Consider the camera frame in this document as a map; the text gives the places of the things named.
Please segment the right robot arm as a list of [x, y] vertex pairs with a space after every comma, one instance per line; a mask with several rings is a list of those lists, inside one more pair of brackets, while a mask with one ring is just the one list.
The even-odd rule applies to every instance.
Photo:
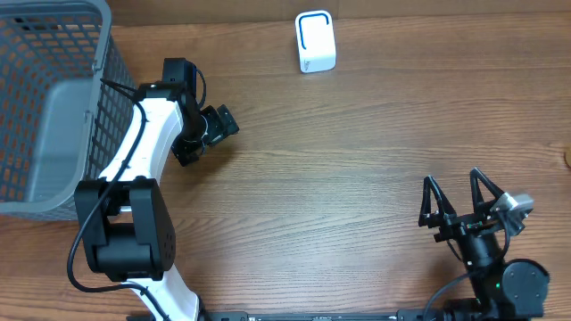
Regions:
[[534, 209], [527, 193], [499, 188], [480, 169], [470, 171], [473, 211], [459, 215], [432, 176], [423, 181], [418, 224], [436, 228], [466, 273], [437, 290], [422, 320], [531, 320], [542, 317], [549, 272], [532, 259], [506, 260], [511, 239]]

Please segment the grey plastic mesh basket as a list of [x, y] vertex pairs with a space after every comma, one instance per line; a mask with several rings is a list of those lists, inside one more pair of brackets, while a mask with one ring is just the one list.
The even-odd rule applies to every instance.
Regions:
[[73, 194], [99, 176], [132, 120], [133, 86], [105, 1], [1, 3], [1, 212], [76, 219]]

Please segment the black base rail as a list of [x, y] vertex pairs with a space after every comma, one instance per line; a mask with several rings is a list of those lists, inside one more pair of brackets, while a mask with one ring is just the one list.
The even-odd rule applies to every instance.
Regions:
[[307, 313], [307, 314], [249, 314], [246, 312], [201, 312], [198, 321], [460, 321], [483, 320], [478, 316], [463, 316], [451, 311], [430, 310], [423, 317], [422, 309], [400, 309], [392, 313]]

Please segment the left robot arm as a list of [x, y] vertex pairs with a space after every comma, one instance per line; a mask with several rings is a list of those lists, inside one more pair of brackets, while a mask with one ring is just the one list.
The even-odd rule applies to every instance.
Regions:
[[161, 80], [137, 88], [104, 79], [126, 97], [133, 118], [115, 156], [95, 180], [78, 183], [79, 231], [66, 273], [82, 292], [129, 289], [151, 320], [206, 320], [200, 297], [178, 272], [176, 233], [160, 190], [166, 160], [183, 167], [239, 131], [226, 105], [206, 105], [202, 72], [185, 58], [167, 58]]

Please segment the white barcode scanner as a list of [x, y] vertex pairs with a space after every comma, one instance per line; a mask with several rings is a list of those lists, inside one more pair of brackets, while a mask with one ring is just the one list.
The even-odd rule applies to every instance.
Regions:
[[301, 12], [294, 21], [300, 70], [316, 73], [336, 65], [333, 19], [325, 10]]

